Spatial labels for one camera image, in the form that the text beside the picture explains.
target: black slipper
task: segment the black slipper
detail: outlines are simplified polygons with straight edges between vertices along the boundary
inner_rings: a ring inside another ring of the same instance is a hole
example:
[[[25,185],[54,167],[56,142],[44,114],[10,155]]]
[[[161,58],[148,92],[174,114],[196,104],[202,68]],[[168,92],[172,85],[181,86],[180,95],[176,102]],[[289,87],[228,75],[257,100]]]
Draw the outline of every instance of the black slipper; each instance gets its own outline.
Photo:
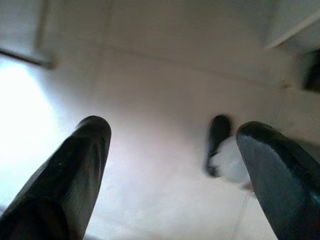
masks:
[[[217,169],[211,166],[210,159],[217,153],[219,145],[231,135],[231,121],[226,115],[218,115],[209,125],[207,138],[207,157],[204,163],[205,172],[213,177],[218,177]]]

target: bright light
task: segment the bright light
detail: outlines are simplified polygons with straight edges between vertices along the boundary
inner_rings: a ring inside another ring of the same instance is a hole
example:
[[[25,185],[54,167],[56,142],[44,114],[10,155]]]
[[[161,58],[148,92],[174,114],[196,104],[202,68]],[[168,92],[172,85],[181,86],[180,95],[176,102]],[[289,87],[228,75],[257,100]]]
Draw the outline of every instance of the bright light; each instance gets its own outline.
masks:
[[[8,205],[52,152],[51,106],[27,67],[0,65],[0,205]]]

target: black leather boot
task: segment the black leather boot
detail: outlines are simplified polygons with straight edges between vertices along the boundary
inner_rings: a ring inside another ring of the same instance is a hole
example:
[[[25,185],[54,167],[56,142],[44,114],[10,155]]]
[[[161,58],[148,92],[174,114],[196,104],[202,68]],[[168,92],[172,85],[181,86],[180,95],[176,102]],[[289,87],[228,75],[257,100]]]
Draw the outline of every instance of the black leather boot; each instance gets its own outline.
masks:
[[[213,177],[218,177],[217,169],[211,166],[210,159],[217,153],[219,145],[231,134],[231,121],[226,115],[218,115],[212,119],[209,125],[209,133],[207,139],[207,157],[204,163],[205,172]]]

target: white floor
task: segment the white floor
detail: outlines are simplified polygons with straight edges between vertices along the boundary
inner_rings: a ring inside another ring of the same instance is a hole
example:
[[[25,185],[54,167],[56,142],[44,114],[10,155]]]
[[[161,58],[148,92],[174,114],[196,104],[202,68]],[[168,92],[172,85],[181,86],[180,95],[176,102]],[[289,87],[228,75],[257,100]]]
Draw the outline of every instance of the white floor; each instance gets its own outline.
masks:
[[[261,121],[320,143],[320,95],[284,89],[295,55],[263,48],[271,5],[52,1],[44,48],[57,67],[0,57],[0,204],[99,115],[112,139],[88,239],[277,239],[254,197],[202,172],[220,113],[234,131]]]

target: floor tile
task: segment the floor tile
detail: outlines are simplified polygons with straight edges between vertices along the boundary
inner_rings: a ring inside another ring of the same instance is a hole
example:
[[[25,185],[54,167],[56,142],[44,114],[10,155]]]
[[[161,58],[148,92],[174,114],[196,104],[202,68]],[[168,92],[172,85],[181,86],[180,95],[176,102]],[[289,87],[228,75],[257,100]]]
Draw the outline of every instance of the floor tile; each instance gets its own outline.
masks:
[[[258,200],[250,196],[235,240],[277,240]]]
[[[117,0],[106,42],[279,85],[293,56],[279,48],[264,49],[271,10],[272,1]]]
[[[92,217],[83,240],[157,240],[154,235],[106,219]]]
[[[285,135],[320,145],[320,95],[288,90],[278,112],[276,125]]]
[[[106,49],[93,109],[112,128],[96,216],[168,239],[230,239],[246,193],[202,172],[210,117],[272,121],[277,92]]]
[[[62,31],[101,43],[112,9],[110,0],[66,0]]]

